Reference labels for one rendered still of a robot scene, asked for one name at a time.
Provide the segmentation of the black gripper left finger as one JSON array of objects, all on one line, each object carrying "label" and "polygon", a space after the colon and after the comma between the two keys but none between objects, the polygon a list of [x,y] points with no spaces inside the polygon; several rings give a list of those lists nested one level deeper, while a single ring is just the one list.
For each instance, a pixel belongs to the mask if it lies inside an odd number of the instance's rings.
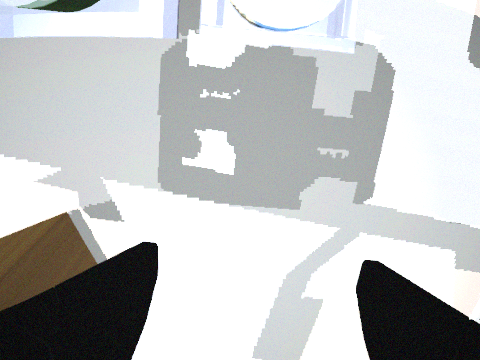
[{"label": "black gripper left finger", "polygon": [[132,360],[159,276],[151,241],[0,311],[0,360]]}]

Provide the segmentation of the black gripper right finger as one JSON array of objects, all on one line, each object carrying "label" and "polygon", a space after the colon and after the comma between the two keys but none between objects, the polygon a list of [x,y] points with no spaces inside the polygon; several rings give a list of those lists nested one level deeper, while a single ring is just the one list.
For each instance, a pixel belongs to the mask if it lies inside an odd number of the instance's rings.
[{"label": "black gripper right finger", "polygon": [[369,360],[480,360],[480,324],[379,260],[364,259],[357,308]]}]

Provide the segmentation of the brown wooden cube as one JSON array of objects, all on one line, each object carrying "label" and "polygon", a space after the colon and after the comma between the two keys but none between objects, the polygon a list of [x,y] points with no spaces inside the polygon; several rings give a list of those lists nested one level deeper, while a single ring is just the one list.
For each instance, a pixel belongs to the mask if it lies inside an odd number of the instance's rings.
[{"label": "brown wooden cube", "polygon": [[67,211],[0,237],[0,311],[96,265]]}]

